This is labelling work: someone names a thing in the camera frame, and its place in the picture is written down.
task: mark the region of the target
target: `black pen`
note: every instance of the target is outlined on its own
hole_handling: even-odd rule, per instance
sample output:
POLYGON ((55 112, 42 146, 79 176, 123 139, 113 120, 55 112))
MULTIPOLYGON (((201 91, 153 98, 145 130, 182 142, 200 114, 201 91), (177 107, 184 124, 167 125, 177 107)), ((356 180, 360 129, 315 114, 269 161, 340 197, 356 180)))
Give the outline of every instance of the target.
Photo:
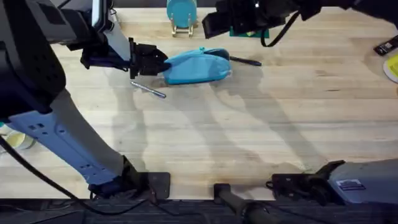
POLYGON ((245 64, 248 64, 248 65, 253 65, 253 66, 261 66, 262 65, 261 62, 258 62, 258 61, 255 61, 255 60, 237 58, 237 57, 234 57, 234 56, 230 56, 229 59, 232 60, 232 61, 235 61, 235 62, 241 62, 241 63, 245 63, 245 64))

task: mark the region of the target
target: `wooden tabletop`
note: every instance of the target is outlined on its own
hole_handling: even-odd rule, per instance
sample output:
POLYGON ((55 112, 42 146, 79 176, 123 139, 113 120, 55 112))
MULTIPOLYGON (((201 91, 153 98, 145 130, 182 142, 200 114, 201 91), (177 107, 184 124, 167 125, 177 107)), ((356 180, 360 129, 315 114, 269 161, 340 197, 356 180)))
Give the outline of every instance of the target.
MULTIPOLYGON (((211 11, 198 9, 198 20, 211 11)), ((233 75, 213 83, 167 86, 160 75, 136 79, 165 93, 162 100, 132 87, 128 73, 86 70, 81 52, 54 45, 83 116, 137 170, 170 172, 170 198, 211 198, 212 185, 227 182, 247 198, 272 199, 263 185, 273 173, 315 172, 340 159, 398 157, 397 85, 382 71, 386 58, 372 50, 396 35, 394 26, 324 9, 265 49, 259 39, 228 34, 205 40, 200 22, 193 38, 173 38, 165 9, 118 9, 118 16, 127 36, 169 56, 222 47, 263 63, 233 62, 233 75)), ((88 197, 82 176, 48 149, 36 144, 21 153, 60 185, 88 197)), ((1 198, 65 197, 7 154, 0 155, 0 180, 1 198)))

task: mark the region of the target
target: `sticker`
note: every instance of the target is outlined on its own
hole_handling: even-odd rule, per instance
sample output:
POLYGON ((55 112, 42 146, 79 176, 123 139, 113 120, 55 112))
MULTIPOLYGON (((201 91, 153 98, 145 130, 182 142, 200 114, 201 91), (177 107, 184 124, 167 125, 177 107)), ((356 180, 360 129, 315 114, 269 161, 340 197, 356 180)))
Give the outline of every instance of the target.
POLYGON ((337 186, 343 190, 366 190, 365 186, 358 179, 337 180, 337 186))

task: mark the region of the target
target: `blue pencil case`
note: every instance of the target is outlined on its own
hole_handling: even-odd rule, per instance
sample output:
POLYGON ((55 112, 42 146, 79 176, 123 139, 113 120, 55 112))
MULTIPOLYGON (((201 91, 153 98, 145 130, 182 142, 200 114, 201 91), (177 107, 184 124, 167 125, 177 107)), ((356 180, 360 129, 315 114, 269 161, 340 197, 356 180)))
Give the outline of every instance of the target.
POLYGON ((167 84, 211 82, 227 77, 232 66, 225 49, 190 50, 165 61, 172 66, 163 72, 167 84))

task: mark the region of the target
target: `metal clamp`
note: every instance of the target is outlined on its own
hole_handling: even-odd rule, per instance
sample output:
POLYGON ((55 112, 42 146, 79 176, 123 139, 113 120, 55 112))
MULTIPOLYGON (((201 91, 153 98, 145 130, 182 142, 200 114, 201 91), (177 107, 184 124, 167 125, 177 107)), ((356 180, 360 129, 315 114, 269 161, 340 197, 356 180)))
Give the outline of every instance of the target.
POLYGON ((188 14, 188 27, 187 28, 181 28, 177 27, 174 23, 174 14, 172 14, 172 17, 170 18, 171 25, 172 25, 172 36, 176 37, 177 34, 188 34, 189 38, 193 36, 193 22, 191 19, 191 14, 188 14))

